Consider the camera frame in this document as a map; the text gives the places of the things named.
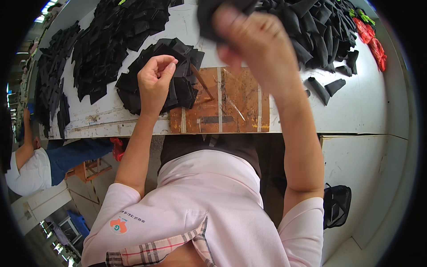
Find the pink shirt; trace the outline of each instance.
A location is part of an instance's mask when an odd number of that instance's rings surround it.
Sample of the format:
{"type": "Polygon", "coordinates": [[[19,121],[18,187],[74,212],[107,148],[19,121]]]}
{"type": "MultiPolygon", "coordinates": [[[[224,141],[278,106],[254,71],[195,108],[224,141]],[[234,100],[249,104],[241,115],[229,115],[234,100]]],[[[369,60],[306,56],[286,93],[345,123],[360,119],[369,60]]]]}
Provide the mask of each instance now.
{"type": "Polygon", "coordinates": [[[192,232],[205,219],[209,255],[195,247],[216,266],[320,265],[323,199],[299,203],[276,229],[263,210],[259,178],[251,165],[214,150],[166,163],[158,188],[142,200],[136,190],[112,184],[84,241],[82,264],[104,262],[107,252],[192,232]]]}

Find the person's arm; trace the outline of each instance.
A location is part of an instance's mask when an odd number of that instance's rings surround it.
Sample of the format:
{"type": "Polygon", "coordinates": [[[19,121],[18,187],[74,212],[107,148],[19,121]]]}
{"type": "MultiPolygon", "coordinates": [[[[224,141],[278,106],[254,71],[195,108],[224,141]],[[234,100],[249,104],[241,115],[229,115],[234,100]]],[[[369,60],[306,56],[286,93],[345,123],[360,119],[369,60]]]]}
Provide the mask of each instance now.
{"type": "Polygon", "coordinates": [[[223,5],[214,14],[213,26],[230,44],[218,46],[220,59],[234,71],[246,61],[261,88],[275,99],[285,142],[284,216],[305,199],[323,197],[322,150],[283,24],[270,14],[247,17],[223,5]]]}
{"type": "Polygon", "coordinates": [[[155,56],[138,73],[141,115],[120,162],[114,182],[135,189],[141,197],[144,196],[153,128],[166,101],[170,80],[177,63],[173,56],[155,56]]]}
{"type": "Polygon", "coordinates": [[[30,113],[28,109],[24,110],[23,120],[24,120],[24,144],[16,150],[16,167],[18,170],[24,166],[25,162],[31,158],[32,152],[34,151],[32,144],[32,132],[31,126],[29,124],[30,113]]]}

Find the white shirt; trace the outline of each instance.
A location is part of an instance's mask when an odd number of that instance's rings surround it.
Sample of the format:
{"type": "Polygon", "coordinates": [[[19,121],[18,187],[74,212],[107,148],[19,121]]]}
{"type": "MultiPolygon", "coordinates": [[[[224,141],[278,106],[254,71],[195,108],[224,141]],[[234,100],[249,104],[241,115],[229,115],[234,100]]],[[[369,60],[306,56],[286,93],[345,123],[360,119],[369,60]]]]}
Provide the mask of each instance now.
{"type": "Polygon", "coordinates": [[[52,187],[52,177],[50,174],[50,161],[43,148],[34,150],[20,170],[16,165],[15,152],[10,159],[10,170],[6,173],[6,183],[9,188],[27,197],[33,193],[52,187]]]}
{"type": "Polygon", "coordinates": [[[126,185],[110,185],[84,241],[82,264],[104,262],[107,251],[192,231],[206,215],[205,236],[216,266],[320,265],[323,199],[299,203],[276,229],[263,210],[259,178],[252,166],[214,150],[196,151],[166,163],[158,188],[142,200],[126,185]],[[125,230],[115,231],[114,222],[129,214],[132,217],[126,217],[125,227],[120,227],[125,230]]]}

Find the plaid collar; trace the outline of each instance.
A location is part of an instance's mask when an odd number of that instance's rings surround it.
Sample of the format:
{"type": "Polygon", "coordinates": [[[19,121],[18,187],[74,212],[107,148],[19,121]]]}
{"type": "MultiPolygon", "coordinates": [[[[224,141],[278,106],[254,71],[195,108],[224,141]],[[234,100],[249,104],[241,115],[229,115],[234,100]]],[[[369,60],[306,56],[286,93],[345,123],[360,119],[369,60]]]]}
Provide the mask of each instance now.
{"type": "Polygon", "coordinates": [[[119,251],[107,252],[106,266],[149,266],[163,261],[177,247],[192,241],[194,248],[201,255],[207,267],[216,267],[206,241],[205,232],[208,218],[205,217],[199,227],[193,231],[155,242],[133,246],[119,251]]]}

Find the woman's left hand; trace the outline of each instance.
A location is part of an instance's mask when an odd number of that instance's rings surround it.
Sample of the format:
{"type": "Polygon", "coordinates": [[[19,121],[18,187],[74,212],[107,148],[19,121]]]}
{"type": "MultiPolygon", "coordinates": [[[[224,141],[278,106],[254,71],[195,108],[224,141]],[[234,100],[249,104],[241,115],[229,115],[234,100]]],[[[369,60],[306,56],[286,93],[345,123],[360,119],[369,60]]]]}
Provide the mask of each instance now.
{"type": "Polygon", "coordinates": [[[178,60],[173,56],[154,56],[138,73],[141,115],[157,118],[166,101],[169,84],[178,60]]]}

